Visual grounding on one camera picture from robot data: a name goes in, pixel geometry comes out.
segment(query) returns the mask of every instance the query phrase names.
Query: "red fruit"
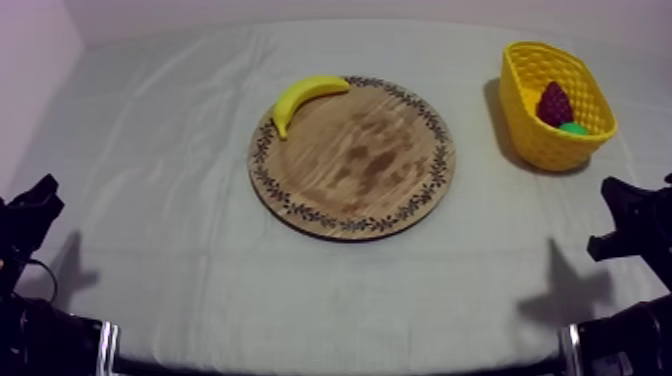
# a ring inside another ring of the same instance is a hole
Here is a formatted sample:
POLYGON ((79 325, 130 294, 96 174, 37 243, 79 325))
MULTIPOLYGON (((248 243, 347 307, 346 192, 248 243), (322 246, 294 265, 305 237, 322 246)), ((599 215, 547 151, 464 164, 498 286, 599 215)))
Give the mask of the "red fruit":
POLYGON ((574 121, 572 106, 569 97, 557 82, 551 81, 546 90, 541 94, 541 100, 537 105, 537 116, 543 122, 554 127, 574 121))

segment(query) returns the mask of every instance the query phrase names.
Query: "banana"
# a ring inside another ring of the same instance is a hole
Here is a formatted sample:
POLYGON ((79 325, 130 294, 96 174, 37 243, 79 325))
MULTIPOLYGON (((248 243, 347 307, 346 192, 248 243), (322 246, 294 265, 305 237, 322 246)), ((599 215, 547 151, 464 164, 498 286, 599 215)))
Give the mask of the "banana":
POLYGON ((310 76, 290 86, 273 108, 273 123, 281 140, 287 139, 287 127, 302 103, 329 94, 344 93, 350 84, 339 76, 310 76))

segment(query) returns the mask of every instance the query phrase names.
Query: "plastic basket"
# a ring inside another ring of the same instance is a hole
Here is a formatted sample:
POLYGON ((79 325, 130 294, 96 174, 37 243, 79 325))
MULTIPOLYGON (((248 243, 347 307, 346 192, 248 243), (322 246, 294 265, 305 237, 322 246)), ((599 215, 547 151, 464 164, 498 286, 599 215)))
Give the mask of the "plastic basket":
POLYGON ((565 171, 581 165, 618 129, 585 64, 544 43, 517 42, 504 49, 499 97, 514 148, 543 170, 565 171), (536 116, 537 103, 551 81, 567 93, 574 119, 588 135, 556 129, 536 116))

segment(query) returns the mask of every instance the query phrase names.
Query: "wrinkled cloth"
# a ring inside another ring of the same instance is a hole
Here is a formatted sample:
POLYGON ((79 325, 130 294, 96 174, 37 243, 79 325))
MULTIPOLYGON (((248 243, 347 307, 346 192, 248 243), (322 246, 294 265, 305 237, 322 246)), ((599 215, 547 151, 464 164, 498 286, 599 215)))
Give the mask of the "wrinkled cloth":
MULTIPOLYGON (((88 50, 26 151, 66 203, 35 256, 58 305, 122 328, 130 358, 197 369, 456 371, 533 361, 555 331, 665 293, 638 258, 594 263, 613 229, 599 189, 660 188, 672 166, 665 58, 556 35, 416 21, 305 21, 162 34, 88 50), (497 97, 502 49, 584 59, 620 123, 585 168, 515 155, 497 97), (276 220, 250 185, 252 133, 312 74, 378 77, 428 101, 457 150, 452 185, 396 236, 338 244, 276 220)), ((49 291, 39 271, 22 291, 49 291)))

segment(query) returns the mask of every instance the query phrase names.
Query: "round wooden board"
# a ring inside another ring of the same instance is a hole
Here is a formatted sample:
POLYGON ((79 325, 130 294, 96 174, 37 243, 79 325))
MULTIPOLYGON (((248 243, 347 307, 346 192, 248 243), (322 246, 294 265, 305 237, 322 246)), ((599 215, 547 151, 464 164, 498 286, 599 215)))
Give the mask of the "round wooden board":
POLYGON ((455 147, 425 101, 395 84, 345 77, 346 94, 296 112, 280 141, 270 109, 248 151, 255 191, 281 220, 322 238, 366 240, 425 217, 448 190, 455 147))

